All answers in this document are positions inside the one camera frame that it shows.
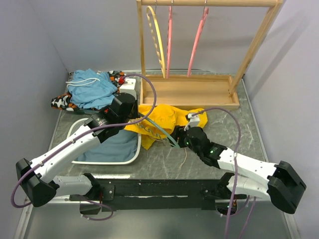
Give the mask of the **yellow shorts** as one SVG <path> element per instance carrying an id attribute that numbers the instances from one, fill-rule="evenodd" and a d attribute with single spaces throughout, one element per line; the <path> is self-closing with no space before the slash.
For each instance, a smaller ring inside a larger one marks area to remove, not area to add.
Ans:
<path id="1" fill-rule="evenodd" d="M 172 134 L 176 126 L 187 125 L 187 119 L 185 117 L 187 114 L 199 111 L 201 111 L 201 108 L 186 111 L 173 106 L 160 104 L 151 112 L 149 119 L 154 121 L 168 134 Z M 141 134 L 141 145 L 146 150 L 148 150 L 156 140 L 167 138 L 160 129 L 146 119 L 140 123 L 126 126 L 125 130 Z"/>

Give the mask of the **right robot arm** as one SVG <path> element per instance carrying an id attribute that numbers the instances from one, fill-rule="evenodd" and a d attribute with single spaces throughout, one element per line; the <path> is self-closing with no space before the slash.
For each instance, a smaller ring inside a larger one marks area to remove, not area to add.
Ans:
<path id="1" fill-rule="evenodd" d="M 226 170 L 218 193 L 230 198 L 247 195 L 271 201 L 279 210 L 294 214 L 307 188 L 291 164 L 260 161 L 208 139 L 200 127 L 175 127 L 171 135 L 180 147 L 187 147 L 210 167 Z"/>

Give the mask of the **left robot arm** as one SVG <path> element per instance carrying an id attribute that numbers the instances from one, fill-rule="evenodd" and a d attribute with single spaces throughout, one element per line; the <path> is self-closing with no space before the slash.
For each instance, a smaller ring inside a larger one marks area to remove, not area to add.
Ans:
<path id="1" fill-rule="evenodd" d="M 18 183 L 34 207 L 41 207 L 54 197 L 81 195 L 94 200 L 101 191 L 99 182 L 90 174 L 58 176 L 68 164 L 84 152 L 99 146 L 138 117 L 138 101 L 120 93 L 110 105 L 91 115 L 70 137 L 44 155 L 16 164 Z"/>

